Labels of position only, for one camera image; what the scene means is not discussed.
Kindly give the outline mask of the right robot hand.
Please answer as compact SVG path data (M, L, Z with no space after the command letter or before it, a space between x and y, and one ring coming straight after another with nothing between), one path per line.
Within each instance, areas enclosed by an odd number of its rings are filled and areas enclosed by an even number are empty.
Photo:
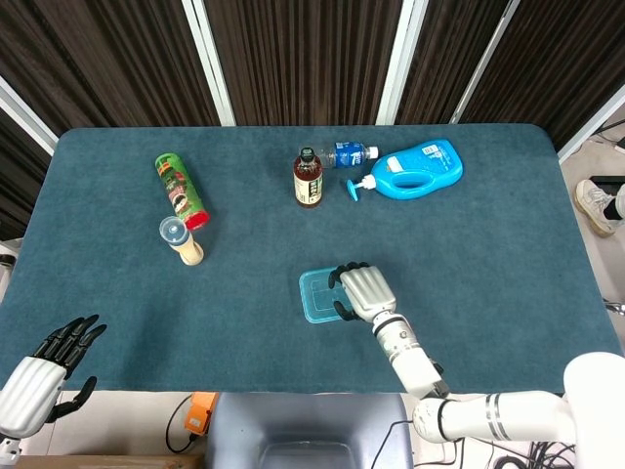
M333 302L342 320L363 320L373 323L383 313L396 311L396 297L381 271L365 262L350 262L334 269L328 277L328 287L340 283L350 301L346 308L340 301Z

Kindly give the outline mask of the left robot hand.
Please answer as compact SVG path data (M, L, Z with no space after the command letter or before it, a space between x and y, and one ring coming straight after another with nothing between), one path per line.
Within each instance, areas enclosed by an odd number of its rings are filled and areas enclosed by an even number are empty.
M81 363L106 325L99 317L79 317L50 333L35 351L23 358L1 390L1 435L22 440L80 409L97 385L89 377L69 402L58 398L75 368Z

